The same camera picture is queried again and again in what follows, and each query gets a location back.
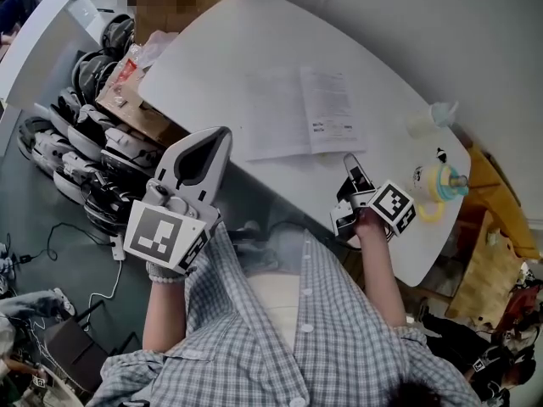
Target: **black hair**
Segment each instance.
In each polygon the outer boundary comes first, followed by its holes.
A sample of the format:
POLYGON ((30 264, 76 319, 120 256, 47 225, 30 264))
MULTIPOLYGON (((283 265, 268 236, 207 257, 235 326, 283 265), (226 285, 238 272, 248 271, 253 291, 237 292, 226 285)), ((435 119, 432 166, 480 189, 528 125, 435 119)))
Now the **black hair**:
POLYGON ((518 381, 517 384, 525 384, 535 372, 535 360, 523 360, 515 364, 515 367, 518 370, 518 381))
POLYGON ((401 382, 389 395, 388 407, 440 407, 441 397, 422 382, 401 382))

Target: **white table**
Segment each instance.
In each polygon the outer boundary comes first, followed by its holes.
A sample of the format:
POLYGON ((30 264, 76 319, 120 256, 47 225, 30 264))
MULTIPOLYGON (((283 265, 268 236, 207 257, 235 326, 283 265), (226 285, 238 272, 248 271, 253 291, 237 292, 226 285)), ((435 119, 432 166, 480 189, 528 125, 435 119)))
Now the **white table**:
MULTIPOLYGON (((403 119, 426 102, 364 47, 284 0, 224 0, 198 17, 164 51, 139 87, 142 98, 188 131, 230 127, 232 162, 332 230, 330 209, 346 178, 343 154, 244 159, 246 75, 275 67, 313 66, 347 76, 354 109, 363 120, 366 152, 356 153, 376 185, 404 186, 443 148, 468 175, 469 156, 451 131, 415 141, 403 119)), ((416 219, 390 242, 395 275, 417 285, 443 248, 462 200, 448 203, 436 223, 416 219)))

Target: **shirt sleeve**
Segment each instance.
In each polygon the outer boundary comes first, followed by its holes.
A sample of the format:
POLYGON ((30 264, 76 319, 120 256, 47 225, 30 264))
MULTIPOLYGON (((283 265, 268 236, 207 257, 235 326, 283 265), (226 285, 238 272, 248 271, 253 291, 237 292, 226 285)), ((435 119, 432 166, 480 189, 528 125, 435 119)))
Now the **shirt sleeve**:
POLYGON ((87 407, 117 407, 131 400, 160 374, 163 354, 136 351, 109 357, 100 371, 102 384, 87 407))
POLYGON ((409 360, 406 379, 422 382, 435 391, 447 407, 480 406, 477 394, 462 373, 448 361, 436 357, 426 345, 426 337, 412 327, 397 327, 409 360))

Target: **wrist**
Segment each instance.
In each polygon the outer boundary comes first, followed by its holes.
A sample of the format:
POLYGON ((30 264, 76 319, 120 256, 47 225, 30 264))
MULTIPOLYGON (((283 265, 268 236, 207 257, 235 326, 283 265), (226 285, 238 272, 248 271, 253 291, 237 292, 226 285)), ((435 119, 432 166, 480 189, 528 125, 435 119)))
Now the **wrist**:
POLYGON ((149 279, 153 283, 181 283, 185 282, 186 276, 177 273, 174 270, 170 270, 160 265, 153 264, 147 261, 145 268, 149 275, 149 279))
POLYGON ((375 243, 376 241, 387 241, 384 228, 381 225, 368 225, 363 233, 357 233, 360 245, 363 246, 367 243, 375 243))

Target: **shirt button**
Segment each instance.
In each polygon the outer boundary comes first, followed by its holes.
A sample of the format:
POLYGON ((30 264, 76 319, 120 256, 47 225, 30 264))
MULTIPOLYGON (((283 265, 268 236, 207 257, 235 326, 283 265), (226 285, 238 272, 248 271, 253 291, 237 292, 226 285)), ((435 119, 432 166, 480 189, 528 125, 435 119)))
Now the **shirt button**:
POLYGON ((288 407, 305 407, 305 399, 300 397, 294 398, 288 403, 288 407))

